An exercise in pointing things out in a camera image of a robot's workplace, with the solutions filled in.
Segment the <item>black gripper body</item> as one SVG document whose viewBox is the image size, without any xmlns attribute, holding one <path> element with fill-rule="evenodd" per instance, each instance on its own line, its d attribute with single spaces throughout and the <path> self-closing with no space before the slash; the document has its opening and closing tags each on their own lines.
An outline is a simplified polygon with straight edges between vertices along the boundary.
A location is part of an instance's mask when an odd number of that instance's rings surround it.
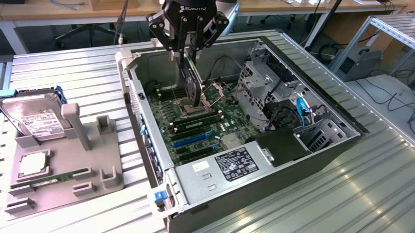
<svg viewBox="0 0 415 233">
<path fill-rule="evenodd" d="M 185 17 L 187 21 L 197 20 L 197 16 L 203 21 L 209 22 L 216 13 L 215 0 L 165 0 L 161 7 L 163 14 L 172 24 L 179 24 Z"/>
</svg>

